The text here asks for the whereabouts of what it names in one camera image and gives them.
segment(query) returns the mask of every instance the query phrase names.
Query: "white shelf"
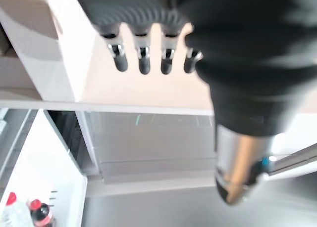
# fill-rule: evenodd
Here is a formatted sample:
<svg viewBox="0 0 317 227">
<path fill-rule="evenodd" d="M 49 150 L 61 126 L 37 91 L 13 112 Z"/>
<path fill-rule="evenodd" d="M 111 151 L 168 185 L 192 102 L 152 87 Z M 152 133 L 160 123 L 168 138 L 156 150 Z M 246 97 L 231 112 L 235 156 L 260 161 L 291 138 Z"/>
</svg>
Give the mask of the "white shelf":
<svg viewBox="0 0 317 227">
<path fill-rule="evenodd" d="M 196 73 L 183 70 L 184 36 L 191 32 L 190 24 L 180 35 L 167 76 L 160 71 L 160 27 L 153 25 L 151 72 L 145 76 L 139 72 L 127 25 L 121 25 L 121 34 L 129 68 L 122 73 L 77 0 L 0 0 L 0 5 L 3 28 L 41 96 L 34 94 L 24 75 L 10 72 L 12 78 L 18 78 L 12 83 L 0 70 L 0 107 L 212 114 L 209 86 Z M 316 97 L 317 90 L 307 97 L 301 112 L 317 113 Z"/>
<path fill-rule="evenodd" d="M 11 191 L 20 201 L 40 199 L 51 206 L 58 227 L 80 227 L 87 178 L 77 168 L 66 144 L 43 110 L 24 142 L 0 203 Z"/>
</svg>

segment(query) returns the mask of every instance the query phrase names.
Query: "plastic bottle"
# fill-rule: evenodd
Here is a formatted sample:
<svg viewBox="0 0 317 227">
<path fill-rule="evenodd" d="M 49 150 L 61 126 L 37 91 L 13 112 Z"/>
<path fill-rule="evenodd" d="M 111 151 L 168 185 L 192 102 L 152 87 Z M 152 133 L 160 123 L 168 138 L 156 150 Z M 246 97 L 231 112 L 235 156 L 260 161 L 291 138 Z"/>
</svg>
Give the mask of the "plastic bottle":
<svg viewBox="0 0 317 227">
<path fill-rule="evenodd" d="M 16 199 L 11 192 L 2 214 L 2 227 L 33 227 L 30 211 L 27 205 Z"/>
<path fill-rule="evenodd" d="M 55 227 L 55 218 L 47 204 L 34 200 L 31 202 L 30 210 L 36 227 Z"/>
</svg>

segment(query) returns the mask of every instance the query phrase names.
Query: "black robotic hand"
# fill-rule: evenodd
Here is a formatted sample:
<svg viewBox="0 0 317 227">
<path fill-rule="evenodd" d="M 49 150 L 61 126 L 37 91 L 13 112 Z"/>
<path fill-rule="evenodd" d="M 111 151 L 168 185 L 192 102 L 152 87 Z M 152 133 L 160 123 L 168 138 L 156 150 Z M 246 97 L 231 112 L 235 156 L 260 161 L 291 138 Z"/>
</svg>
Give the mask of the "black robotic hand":
<svg viewBox="0 0 317 227">
<path fill-rule="evenodd" d="M 195 26 L 216 121 L 216 184 L 238 202 L 270 172 L 270 148 L 315 84 L 317 0 L 160 0 Z"/>
</svg>

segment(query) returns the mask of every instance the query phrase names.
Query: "black rubber cover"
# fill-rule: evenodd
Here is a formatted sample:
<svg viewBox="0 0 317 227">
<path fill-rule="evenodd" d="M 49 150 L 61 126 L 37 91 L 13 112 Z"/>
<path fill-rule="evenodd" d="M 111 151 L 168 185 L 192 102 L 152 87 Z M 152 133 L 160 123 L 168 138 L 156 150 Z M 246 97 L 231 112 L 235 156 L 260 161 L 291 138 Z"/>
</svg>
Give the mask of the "black rubber cover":
<svg viewBox="0 0 317 227">
<path fill-rule="evenodd" d="M 128 61 L 125 55 L 116 56 L 115 58 L 113 58 L 113 60 L 118 71 L 124 72 L 128 69 Z"/>
<path fill-rule="evenodd" d="M 198 75 L 216 122 L 238 133 L 285 131 L 316 83 L 317 0 L 160 0 L 195 26 Z"/>
<path fill-rule="evenodd" d="M 172 71 L 172 60 L 162 59 L 160 64 L 160 70 L 163 74 L 168 75 Z"/>
<path fill-rule="evenodd" d="M 149 57 L 142 57 L 139 59 L 139 69 L 144 75 L 147 75 L 150 72 L 151 66 Z"/>
<path fill-rule="evenodd" d="M 195 66 L 196 66 L 196 61 L 191 59 L 191 58 L 185 58 L 185 62 L 184 62 L 184 71 L 187 74 L 190 74 L 192 72 L 195 71 Z"/>
</svg>

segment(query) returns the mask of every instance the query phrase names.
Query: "silver metal cylinder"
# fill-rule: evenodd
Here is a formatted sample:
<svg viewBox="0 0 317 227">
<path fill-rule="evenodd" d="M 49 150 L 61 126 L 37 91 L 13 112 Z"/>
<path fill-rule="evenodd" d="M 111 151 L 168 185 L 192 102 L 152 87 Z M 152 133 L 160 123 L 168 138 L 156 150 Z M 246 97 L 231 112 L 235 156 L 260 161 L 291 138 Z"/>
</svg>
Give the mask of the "silver metal cylinder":
<svg viewBox="0 0 317 227">
<path fill-rule="evenodd" d="M 271 148 L 275 136 L 248 136 L 216 126 L 216 184 L 228 204 L 239 202 L 272 169 Z"/>
</svg>

